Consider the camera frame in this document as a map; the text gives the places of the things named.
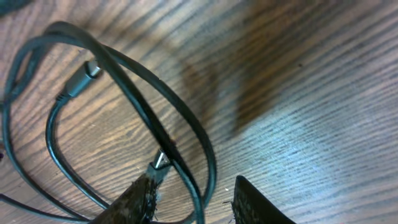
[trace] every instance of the black object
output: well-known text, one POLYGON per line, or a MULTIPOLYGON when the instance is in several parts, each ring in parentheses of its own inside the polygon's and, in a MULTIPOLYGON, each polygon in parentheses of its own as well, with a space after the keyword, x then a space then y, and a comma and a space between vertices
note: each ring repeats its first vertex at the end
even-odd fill
POLYGON ((295 224, 241 175, 236 177, 232 209, 237 224, 295 224))
MULTIPOLYGON (((26 86, 30 83, 33 74, 35 73, 39 63, 44 58, 48 44, 54 43, 64 43, 76 45, 79 47, 84 47, 89 49, 93 55, 96 57, 96 60, 101 65, 101 68, 106 70, 113 80, 118 84, 122 92, 126 95, 131 104, 135 107, 136 111, 142 118, 142 120, 147 125, 148 129, 154 135, 155 139, 161 146, 164 154, 170 160, 171 165, 175 167, 177 172, 180 174, 184 184, 187 186, 188 191, 190 192, 195 208, 195 213, 191 213, 186 219, 181 220, 175 223, 191 223, 194 220, 197 223, 204 223, 204 208, 208 205, 211 196, 213 195, 216 183, 216 161, 215 155, 213 152, 213 148, 211 145, 208 136, 200 125, 199 121, 196 119, 195 115, 191 112, 188 106, 157 76, 155 76, 151 71, 146 69, 144 66, 134 61, 133 59, 123 55, 122 53, 114 50, 110 47, 100 44, 97 40, 95 40, 89 33, 85 32, 78 27, 66 23, 66 22, 56 22, 50 25, 44 35, 40 37, 35 37, 33 39, 28 40, 21 49, 17 52, 17 55, 14 58, 12 66, 9 71, 9 76, 7 78, 6 87, 4 90, 5 99, 3 102, 0 102, 2 106, 2 135, 4 140, 4 147, 6 148, 7 155, 12 162, 12 165, 21 175, 21 177, 34 189, 38 194, 45 197, 49 202, 58 207, 60 210, 65 213, 71 215, 73 220, 69 217, 59 217, 57 220, 62 220, 65 222, 80 222, 86 223, 89 219, 80 215, 79 213, 73 211, 68 208, 57 199, 53 198, 50 194, 48 194, 45 190, 43 190, 33 178, 23 169, 21 164, 17 161, 16 155, 12 146, 11 139, 11 103, 24 91, 26 86), (30 55, 30 59, 27 63, 26 69, 21 77, 21 79, 17 82, 17 74, 19 73, 20 66, 22 64, 25 56, 32 51, 30 55), (176 109, 177 111, 185 118, 187 123, 191 126, 199 142, 203 146, 206 159, 208 162, 208 182, 206 186, 206 190, 204 196, 200 195, 199 188, 195 179, 189 171, 189 168, 186 166, 183 161, 181 155, 178 153, 175 145, 170 140, 169 135, 163 128, 162 124, 152 111, 151 107, 147 104, 144 97, 141 95, 140 91, 136 88, 130 78, 125 74, 123 69, 118 65, 120 63, 127 69, 139 75, 142 79, 151 84, 159 93, 161 93, 176 109)), ((56 165, 61 168, 62 172, 67 175, 67 177, 82 191, 85 191, 85 194, 89 196, 94 202, 101 204, 100 201, 96 200, 95 197, 98 197, 91 189, 89 185, 84 183, 83 179, 76 174, 76 172, 70 167, 65 158, 60 153, 59 148, 57 147, 56 138, 54 137, 55 132, 55 119, 57 117, 57 113, 60 111, 61 107, 67 103, 70 97, 76 96, 79 92, 83 91, 85 87, 93 80, 88 75, 90 72, 89 69, 84 70, 84 72, 79 72, 82 75, 78 75, 77 77, 73 77, 73 81, 67 83, 67 86, 71 88, 67 89, 67 94, 60 94, 57 97, 57 101, 55 106, 53 107, 53 111, 49 116, 49 123, 46 129, 47 136, 47 145, 49 146, 50 153, 53 153, 52 158, 55 161, 56 165)), ((17 207, 18 206, 15 201, 8 200, 8 198, 0 194, 0 198, 17 207)), ((26 205, 23 205, 23 209, 30 211, 36 215, 40 215, 42 217, 51 218, 48 213, 38 212, 34 208, 30 208, 26 205)))

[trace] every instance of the wooden table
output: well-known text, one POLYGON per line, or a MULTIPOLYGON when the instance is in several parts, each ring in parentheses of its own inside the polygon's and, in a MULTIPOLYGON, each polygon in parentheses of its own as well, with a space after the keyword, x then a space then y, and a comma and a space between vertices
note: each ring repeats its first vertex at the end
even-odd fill
MULTIPOLYGON (((297 223, 398 223, 398 4, 379 1, 46 1, 0 19, 0 84, 28 39, 68 21, 156 73, 194 111, 213 143, 218 183, 208 223, 228 223, 237 175, 297 223)), ((18 160, 51 195, 88 217, 101 209, 51 160, 44 130, 64 81, 92 55, 56 45, 12 106, 18 160)), ((192 130, 128 72, 201 189, 206 162, 192 130)), ((58 137, 73 168, 112 202, 158 145, 108 75, 69 103, 58 137)), ((6 157, 1 192, 62 214, 6 157)), ((173 170, 156 216, 192 209, 173 170)), ((0 204, 0 222, 53 223, 0 204)))

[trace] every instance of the black cable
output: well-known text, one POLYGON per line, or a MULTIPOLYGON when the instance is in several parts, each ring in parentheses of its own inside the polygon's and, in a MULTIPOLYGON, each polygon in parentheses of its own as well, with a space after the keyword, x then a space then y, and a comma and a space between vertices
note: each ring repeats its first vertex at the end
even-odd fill
MULTIPOLYGON (((81 44, 76 42, 76 40, 65 37, 65 36, 43 36, 38 37, 36 39, 32 39, 30 43, 35 45, 40 45, 42 42, 63 42, 66 44, 73 44, 81 47, 81 44)), ((207 137, 205 130, 200 125, 199 121, 196 119, 194 114, 190 111, 190 109, 186 106, 186 104, 161 80, 159 80, 152 72, 143 67, 141 64, 135 62, 133 59, 123 55, 122 53, 106 47, 110 53, 112 53, 115 59, 126 68, 132 70, 136 74, 138 74, 145 81, 149 82, 155 89, 157 89, 161 94, 163 94, 166 99, 168 99, 174 107, 176 107, 177 111, 187 120, 189 125, 194 130, 195 134, 198 136, 206 154, 206 158, 208 160, 208 185, 204 194, 204 204, 208 205, 210 198, 215 189, 216 182, 216 166, 215 166, 215 157, 213 153, 213 149, 211 143, 207 137)), ((193 215, 190 215, 183 222, 176 223, 190 223, 193 220, 193 215)))
MULTIPOLYGON (((57 28, 57 26, 56 26, 55 29, 53 27, 53 28, 50 28, 50 30, 53 30, 53 31, 54 30, 61 31, 61 30, 64 30, 64 29, 70 30, 70 28, 72 26, 72 25, 66 24, 66 23, 58 23, 58 24, 60 24, 61 28, 59 28, 59 27, 57 28)), ((76 27, 74 27, 73 29, 74 29, 74 34, 77 35, 77 36, 81 35, 81 32, 84 32, 84 31, 78 30, 78 28, 76 28, 76 27)), ((29 52, 29 51, 31 51, 33 49, 34 49, 34 52, 40 52, 40 50, 43 50, 43 48, 40 47, 40 46, 42 46, 44 44, 47 44, 47 43, 55 43, 55 42, 63 42, 63 43, 66 43, 66 44, 73 44, 73 45, 77 45, 77 46, 83 47, 82 44, 79 41, 77 41, 76 39, 71 38, 69 36, 65 36, 65 35, 60 35, 60 34, 53 35, 53 34, 51 34, 51 35, 45 35, 43 37, 36 37, 36 38, 28 41, 23 46, 23 48, 21 48, 20 51, 18 51, 17 56, 16 56, 16 60, 14 61, 14 64, 13 64, 12 68, 10 69, 10 76, 9 76, 8 80, 11 80, 11 81, 7 80, 7 83, 12 83, 12 84, 14 83, 15 77, 14 78, 10 78, 10 77, 12 77, 14 74, 17 73, 17 71, 19 69, 19 66, 21 64, 19 61, 22 61, 22 59, 25 57, 27 52, 29 52)), ((92 43, 91 43, 91 45, 89 47, 98 48, 98 43, 96 43, 96 44, 92 45, 92 43)), ((123 55, 120 52, 117 52, 114 49, 106 47, 106 50, 108 50, 111 54, 113 54, 113 57, 120 64, 122 64, 126 68, 128 68, 128 69, 132 70, 133 72, 135 72, 136 74, 138 74, 141 78, 143 78, 144 80, 149 82, 152 86, 154 86, 154 88, 156 88, 161 94, 163 94, 166 97, 166 99, 168 99, 171 102, 171 104, 173 104, 174 107, 176 107, 176 109, 182 114, 182 116, 187 120, 189 125, 194 130, 195 134, 199 138, 199 140, 200 140, 200 142, 201 142, 201 144, 202 144, 202 146, 203 146, 203 148, 205 150, 206 158, 207 158, 207 161, 208 161, 208 173, 209 173, 209 175, 208 175, 208 185, 206 187, 205 195, 204 195, 204 197, 202 199, 204 205, 206 206, 208 204, 208 202, 210 201, 210 198, 211 198, 211 196, 213 194, 213 191, 214 191, 214 188, 215 188, 215 181, 216 181, 215 157, 214 157, 214 153, 213 153, 213 149, 212 149, 211 143, 208 140, 208 137, 206 135, 206 132, 204 131, 204 129, 202 128, 202 126, 200 125, 200 123, 198 122, 196 117, 193 115, 193 113, 183 103, 183 101, 166 84, 164 84, 161 80, 159 80, 152 72, 148 71, 148 69, 143 67, 141 64, 133 61, 132 59, 128 58, 127 56, 123 55)), ((16 83, 15 85, 14 84, 12 85, 14 87, 14 88, 12 88, 12 92, 11 92, 11 87, 10 87, 10 89, 8 91, 6 91, 6 100, 4 102, 4 104, 6 105, 5 108, 7 107, 7 105, 9 107, 9 103, 8 102, 11 102, 15 98, 17 98, 22 93, 23 89, 27 86, 27 84, 30 82, 30 80, 32 78, 32 75, 33 75, 33 72, 34 72, 35 68, 37 67, 37 65, 39 64, 40 59, 42 57, 42 55, 39 54, 39 53, 36 53, 36 55, 38 55, 38 56, 35 57, 35 58, 32 58, 32 57, 30 58, 31 59, 30 62, 29 62, 30 66, 28 66, 28 69, 25 71, 25 74, 21 78, 21 81, 19 83, 16 83)), ((127 86, 125 85, 124 88, 125 88, 126 91, 129 90, 128 85, 127 86)), ((146 106, 140 107, 139 109, 144 111, 145 109, 149 108, 149 105, 146 104, 146 106)), ((143 118, 145 118, 144 121, 146 121, 148 127, 150 129, 153 128, 154 131, 156 131, 157 128, 162 129, 162 126, 161 126, 159 120, 157 120, 157 118, 155 116, 154 117, 153 116, 152 117, 151 116, 148 117, 148 116, 145 116, 145 114, 143 116, 143 118), (153 126, 153 124, 151 123, 151 120, 149 118, 156 119, 158 124, 153 126)), ((5 127, 4 120, 8 120, 8 119, 3 118, 3 134, 5 133, 5 131, 4 131, 5 130, 5 128, 4 128, 5 127)), ((168 144, 166 144, 166 146, 162 145, 164 143, 164 136, 161 136, 161 135, 158 135, 158 134, 156 134, 155 136, 160 138, 160 140, 158 140, 158 141, 160 141, 159 144, 164 149, 167 148, 169 151, 171 151, 171 154, 174 154, 175 152, 177 152, 173 146, 169 147, 169 146, 167 146, 168 144)), ((23 168, 16 161, 15 157, 11 158, 11 160, 14 160, 13 164, 14 164, 14 166, 16 167, 16 169, 18 171, 21 170, 21 171, 24 172, 23 168)), ((178 162, 175 161, 177 171, 179 169, 180 170, 182 169, 182 167, 178 167, 179 166, 178 162)), ((187 177, 187 176, 185 176, 185 177, 182 176, 182 177, 183 177, 183 179, 190 181, 189 177, 187 177)), ((194 189, 195 186, 189 186, 191 183, 195 183, 195 182, 190 182, 188 184, 186 183, 187 187, 191 187, 191 189, 194 189)), ((40 187, 37 184, 36 184, 36 188, 35 189, 38 190, 38 192, 40 193, 39 190, 41 190, 41 189, 40 189, 40 187)), ((188 223, 188 222, 190 223, 193 220, 194 220, 194 217, 191 214, 189 217, 187 217, 183 221, 176 222, 176 223, 188 223)))
POLYGON ((203 204, 201 202, 201 195, 199 187, 195 182, 189 168, 184 163, 181 155, 178 153, 174 144, 160 121, 157 119, 152 108, 148 105, 141 92, 136 88, 131 79, 126 75, 123 69, 110 56, 107 50, 95 40, 89 33, 66 22, 56 22, 50 25, 45 34, 64 34, 78 39, 91 53, 95 56, 97 61, 101 64, 120 87, 127 99, 135 107, 139 116, 153 134, 166 156, 170 159, 171 164, 180 174, 185 186, 191 194, 193 206, 195 207, 196 221, 198 224, 205 222, 203 204))
POLYGON ((4 194, 0 194, 0 202, 5 202, 9 205, 12 205, 16 208, 24 210, 25 212, 32 213, 42 218, 51 218, 56 221, 60 222, 70 222, 70 223, 88 223, 88 221, 81 221, 79 218, 70 218, 70 217, 63 217, 60 215, 54 215, 47 212, 42 212, 36 208, 32 208, 30 206, 24 205, 23 203, 17 202, 16 200, 5 196, 4 194))
POLYGON ((63 105, 69 100, 69 97, 62 96, 57 97, 56 103, 53 105, 47 119, 47 125, 45 129, 45 141, 49 150, 50 156, 56 163, 58 168, 66 175, 66 177, 75 184, 87 197, 92 199, 97 205, 104 209, 109 208, 109 204, 96 195, 92 188, 72 169, 71 165, 67 162, 61 151, 58 149, 56 142, 56 125, 57 116, 63 105))

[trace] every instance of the usb connector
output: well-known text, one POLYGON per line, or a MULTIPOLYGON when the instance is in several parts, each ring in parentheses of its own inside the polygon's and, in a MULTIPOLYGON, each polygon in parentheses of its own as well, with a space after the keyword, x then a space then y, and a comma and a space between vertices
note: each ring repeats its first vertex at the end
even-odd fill
POLYGON ((64 96, 76 97, 85 90, 90 83, 102 74, 103 70, 96 60, 84 64, 69 78, 62 91, 64 96))

